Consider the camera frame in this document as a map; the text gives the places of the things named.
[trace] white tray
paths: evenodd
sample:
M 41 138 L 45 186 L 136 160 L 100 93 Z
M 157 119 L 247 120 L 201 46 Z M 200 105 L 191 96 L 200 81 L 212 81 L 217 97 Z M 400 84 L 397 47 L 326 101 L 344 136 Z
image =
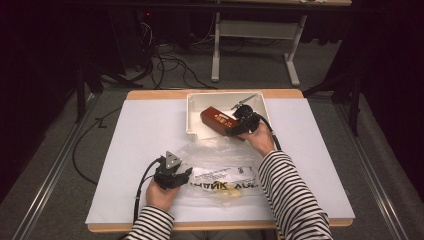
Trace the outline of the white tray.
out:
M 214 107 L 219 111 L 232 116 L 235 109 L 231 110 L 234 105 L 240 101 L 256 94 L 255 97 L 249 99 L 245 104 L 251 106 L 253 111 L 263 116 L 269 124 L 268 112 L 266 110 L 265 101 L 262 92 L 221 92 L 221 93 L 190 93 L 187 94 L 187 122 L 186 132 L 191 141 L 213 138 L 221 136 L 219 133 L 206 126 L 201 118 L 200 113 L 208 107 Z

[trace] striped shirt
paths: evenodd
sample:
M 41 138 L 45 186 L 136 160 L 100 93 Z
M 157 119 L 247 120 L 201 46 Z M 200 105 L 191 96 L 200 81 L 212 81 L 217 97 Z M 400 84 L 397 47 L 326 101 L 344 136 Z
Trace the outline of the striped shirt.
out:
M 281 239 L 332 239 L 327 214 L 287 154 L 275 151 L 265 156 L 259 176 Z M 173 223 L 168 213 L 146 206 L 127 239 L 169 239 Z

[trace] gray floor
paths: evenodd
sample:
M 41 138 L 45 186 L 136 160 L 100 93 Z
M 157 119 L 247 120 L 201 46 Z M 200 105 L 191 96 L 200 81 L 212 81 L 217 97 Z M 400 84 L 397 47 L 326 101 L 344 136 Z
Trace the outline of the gray floor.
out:
M 240 42 L 224 44 L 221 60 L 221 80 L 210 82 L 211 53 L 209 45 L 193 47 L 190 51 L 166 46 L 160 49 L 162 57 L 171 54 L 183 59 L 199 80 L 217 88 L 292 88 L 281 54 L 286 42 L 268 46 L 269 41 L 250 40 L 240 51 Z M 295 57 L 295 66 L 301 82 L 300 89 L 308 89 L 324 78 L 339 44 L 320 46 L 317 42 L 302 43 Z M 186 88 L 184 79 L 196 83 L 183 68 L 166 62 L 161 88 Z M 160 78 L 158 69 L 154 79 Z M 150 78 L 144 79 L 146 88 L 153 88 Z M 121 106 L 129 89 L 105 84 L 106 90 L 95 96 L 80 133 L 102 117 Z M 311 109 L 324 141 L 346 189 L 356 219 L 352 226 L 332 228 L 335 239 L 424 239 L 424 208 L 411 186 L 384 134 L 362 97 L 359 114 L 359 137 L 351 136 L 345 124 L 344 106 L 334 105 L 328 96 L 319 93 L 309 99 Z M 103 121 L 107 128 L 93 128 L 84 136 L 76 150 L 79 168 L 88 177 L 98 180 L 103 161 L 119 111 Z M 82 179 L 72 165 L 72 152 L 60 152 L 71 131 L 78 125 L 76 98 L 73 96 L 45 135 L 33 160 L 21 175 L 8 197 L 0 206 L 0 239 L 12 239 L 32 202 L 43 186 L 58 156 L 65 156 L 63 171 L 53 182 L 53 191 L 45 195 L 29 229 L 22 239 L 118 239 L 122 233 L 95 234 L 86 225 L 95 186 Z

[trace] white table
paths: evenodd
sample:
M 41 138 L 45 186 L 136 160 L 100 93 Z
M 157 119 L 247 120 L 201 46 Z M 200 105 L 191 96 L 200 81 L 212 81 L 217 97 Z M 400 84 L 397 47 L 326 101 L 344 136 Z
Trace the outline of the white table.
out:
M 187 93 L 217 91 L 157 90 L 129 93 L 86 220 L 91 231 L 117 232 L 131 229 L 134 196 L 146 167 L 164 155 L 165 151 L 175 152 L 190 142 L 185 132 Z M 271 124 L 283 149 L 291 155 L 299 174 L 329 214 L 330 226 L 350 225 L 354 219 L 352 208 L 307 99 L 294 89 L 239 91 L 262 92 Z M 244 203 L 244 206 L 238 207 L 219 207 L 208 201 L 178 196 L 170 210 L 176 219 L 173 230 L 275 228 L 272 213 L 263 195 L 240 198 L 237 201 Z

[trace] orange box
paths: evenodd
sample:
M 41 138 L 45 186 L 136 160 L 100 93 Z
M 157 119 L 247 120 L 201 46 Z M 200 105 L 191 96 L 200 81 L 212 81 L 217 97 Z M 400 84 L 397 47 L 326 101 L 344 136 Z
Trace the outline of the orange box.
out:
M 212 128 L 222 136 L 228 136 L 225 132 L 226 128 L 232 128 L 239 125 L 239 122 L 225 113 L 219 111 L 214 107 L 209 107 L 200 113 L 202 122 L 208 127 Z

